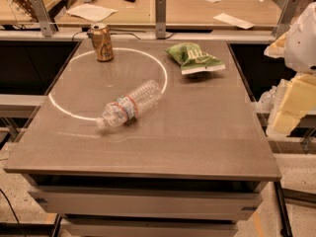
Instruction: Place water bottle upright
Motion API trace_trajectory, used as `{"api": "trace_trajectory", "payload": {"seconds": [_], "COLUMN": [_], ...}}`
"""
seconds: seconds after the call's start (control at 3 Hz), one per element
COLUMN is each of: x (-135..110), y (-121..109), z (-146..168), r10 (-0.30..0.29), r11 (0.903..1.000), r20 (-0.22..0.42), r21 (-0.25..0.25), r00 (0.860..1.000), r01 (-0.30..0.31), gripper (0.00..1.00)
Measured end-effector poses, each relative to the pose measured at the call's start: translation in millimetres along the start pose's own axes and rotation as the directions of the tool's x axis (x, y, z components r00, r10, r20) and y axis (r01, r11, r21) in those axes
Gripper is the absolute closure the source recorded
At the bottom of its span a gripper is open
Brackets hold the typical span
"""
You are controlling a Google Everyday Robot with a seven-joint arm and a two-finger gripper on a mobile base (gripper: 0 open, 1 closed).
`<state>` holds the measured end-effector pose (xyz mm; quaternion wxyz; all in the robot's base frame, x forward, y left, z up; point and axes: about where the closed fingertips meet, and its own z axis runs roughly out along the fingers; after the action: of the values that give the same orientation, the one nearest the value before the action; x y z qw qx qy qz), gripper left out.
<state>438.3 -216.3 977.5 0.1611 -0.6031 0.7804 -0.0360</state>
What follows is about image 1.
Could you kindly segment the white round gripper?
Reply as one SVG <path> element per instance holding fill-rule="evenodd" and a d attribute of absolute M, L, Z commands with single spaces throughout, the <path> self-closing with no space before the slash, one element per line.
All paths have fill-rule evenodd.
<path fill-rule="evenodd" d="M 282 80 L 270 114 L 270 135 L 290 135 L 301 119 L 316 107 L 316 2 L 309 4 L 284 33 L 266 47 L 264 55 L 283 58 L 298 73 Z"/>

